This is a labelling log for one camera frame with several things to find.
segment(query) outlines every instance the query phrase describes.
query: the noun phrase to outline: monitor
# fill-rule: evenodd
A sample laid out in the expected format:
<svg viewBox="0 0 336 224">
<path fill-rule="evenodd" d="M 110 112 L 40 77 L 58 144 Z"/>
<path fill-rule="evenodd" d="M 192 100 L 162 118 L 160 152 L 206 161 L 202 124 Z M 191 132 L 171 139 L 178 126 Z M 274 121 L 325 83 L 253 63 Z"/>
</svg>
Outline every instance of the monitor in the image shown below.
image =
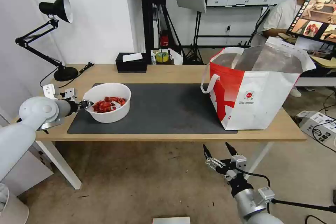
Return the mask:
<svg viewBox="0 0 336 224">
<path fill-rule="evenodd" d="M 336 0 L 305 0 L 287 33 L 336 44 Z"/>
</svg>

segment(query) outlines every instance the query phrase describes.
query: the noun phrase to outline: white shirt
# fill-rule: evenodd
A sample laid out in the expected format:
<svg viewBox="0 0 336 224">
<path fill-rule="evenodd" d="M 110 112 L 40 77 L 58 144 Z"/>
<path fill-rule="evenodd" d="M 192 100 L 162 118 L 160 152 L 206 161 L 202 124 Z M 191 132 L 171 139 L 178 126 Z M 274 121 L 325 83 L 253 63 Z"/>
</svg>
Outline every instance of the white shirt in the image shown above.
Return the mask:
<svg viewBox="0 0 336 224">
<path fill-rule="evenodd" d="M 296 0 L 286 0 L 285 2 L 279 3 L 271 10 L 264 24 L 259 27 L 258 31 L 288 29 L 300 8 L 301 5 L 297 5 Z"/>
</svg>

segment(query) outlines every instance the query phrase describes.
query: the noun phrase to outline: tape roll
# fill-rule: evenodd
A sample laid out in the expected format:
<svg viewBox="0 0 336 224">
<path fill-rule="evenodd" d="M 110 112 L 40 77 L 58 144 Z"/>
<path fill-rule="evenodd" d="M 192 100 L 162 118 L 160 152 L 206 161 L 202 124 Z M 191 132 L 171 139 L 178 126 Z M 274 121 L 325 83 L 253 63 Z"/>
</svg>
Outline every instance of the tape roll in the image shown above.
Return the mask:
<svg viewBox="0 0 336 224">
<path fill-rule="evenodd" d="M 155 59 L 157 62 L 163 63 L 169 60 L 169 54 L 167 52 L 158 52 L 155 54 Z"/>
</svg>

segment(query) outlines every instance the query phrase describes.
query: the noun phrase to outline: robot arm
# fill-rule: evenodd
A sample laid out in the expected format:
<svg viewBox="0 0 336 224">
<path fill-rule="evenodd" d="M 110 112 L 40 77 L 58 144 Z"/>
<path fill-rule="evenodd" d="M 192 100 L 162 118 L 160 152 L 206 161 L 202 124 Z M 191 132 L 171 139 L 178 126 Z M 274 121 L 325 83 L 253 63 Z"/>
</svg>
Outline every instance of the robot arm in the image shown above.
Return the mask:
<svg viewBox="0 0 336 224">
<path fill-rule="evenodd" d="M 70 90 L 72 96 L 59 100 L 54 97 L 57 89 L 53 84 L 44 86 L 46 97 L 32 97 L 21 105 L 21 122 L 0 128 L 0 181 L 34 143 L 37 130 L 62 124 L 64 117 L 93 105 L 86 100 L 77 103 L 75 90 Z"/>
<path fill-rule="evenodd" d="M 226 146 L 232 155 L 231 159 L 218 160 L 212 158 L 209 150 L 203 145 L 206 164 L 216 172 L 223 174 L 231 186 L 231 194 L 237 202 L 238 215 L 242 223 L 246 224 L 283 224 L 281 220 L 271 214 L 264 213 L 269 203 L 274 198 L 274 193 L 269 187 L 254 191 L 253 186 L 244 178 L 239 170 L 244 170 L 247 159 L 239 155 L 228 143 Z"/>
</svg>

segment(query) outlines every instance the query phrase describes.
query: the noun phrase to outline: person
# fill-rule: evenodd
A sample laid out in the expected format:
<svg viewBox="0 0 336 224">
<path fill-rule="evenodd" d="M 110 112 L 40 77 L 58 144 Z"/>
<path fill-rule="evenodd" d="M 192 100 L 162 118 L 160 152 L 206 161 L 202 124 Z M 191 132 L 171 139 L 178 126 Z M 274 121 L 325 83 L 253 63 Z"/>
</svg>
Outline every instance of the person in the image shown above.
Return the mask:
<svg viewBox="0 0 336 224">
<path fill-rule="evenodd" d="M 305 0 L 286 0 L 276 5 L 269 13 L 259 32 L 266 38 L 277 37 L 279 33 L 286 33 Z M 291 95 L 301 97 L 301 93 L 294 87 Z"/>
</svg>

